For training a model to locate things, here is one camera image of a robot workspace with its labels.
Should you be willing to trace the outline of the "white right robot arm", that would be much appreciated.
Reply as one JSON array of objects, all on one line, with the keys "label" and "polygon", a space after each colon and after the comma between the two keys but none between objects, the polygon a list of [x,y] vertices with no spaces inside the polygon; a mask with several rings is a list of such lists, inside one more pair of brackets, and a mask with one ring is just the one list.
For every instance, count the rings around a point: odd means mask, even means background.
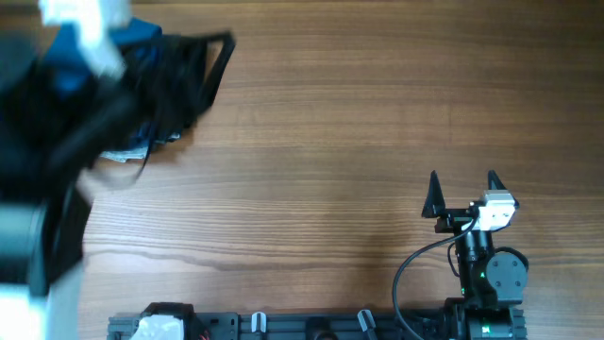
[{"label": "white right robot arm", "polygon": [[488,188],[468,207],[453,209],[445,198],[436,172],[430,174],[424,218],[434,218],[437,233],[453,236],[461,296],[449,297],[435,314],[435,339],[519,339],[526,335],[514,309],[523,302],[529,261],[511,247],[497,247],[493,236],[507,228],[520,208],[495,171]]}]

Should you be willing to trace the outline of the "blue polo shirt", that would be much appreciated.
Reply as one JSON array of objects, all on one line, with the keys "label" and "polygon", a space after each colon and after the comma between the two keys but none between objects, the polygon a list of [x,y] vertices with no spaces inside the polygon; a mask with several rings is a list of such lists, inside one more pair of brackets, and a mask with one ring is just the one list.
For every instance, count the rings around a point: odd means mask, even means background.
[{"label": "blue polo shirt", "polygon": [[[110,40],[117,46],[149,41],[159,37],[162,28],[138,18],[133,18],[129,25],[112,29]],[[62,25],[43,61],[59,68],[56,88],[65,95],[80,90],[84,83],[92,77],[92,73],[77,49],[76,27],[73,24]]]}]

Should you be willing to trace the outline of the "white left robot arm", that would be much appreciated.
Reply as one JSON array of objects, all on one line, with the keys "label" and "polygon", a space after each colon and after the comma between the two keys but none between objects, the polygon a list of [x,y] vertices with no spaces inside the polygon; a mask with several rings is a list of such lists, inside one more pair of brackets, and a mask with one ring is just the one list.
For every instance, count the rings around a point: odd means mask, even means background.
[{"label": "white left robot arm", "polygon": [[81,172],[106,152],[150,154],[214,103],[231,32],[167,35],[127,1],[42,1],[59,34],[45,56],[1,35],[1,335],[75,339],[83,236]]}]

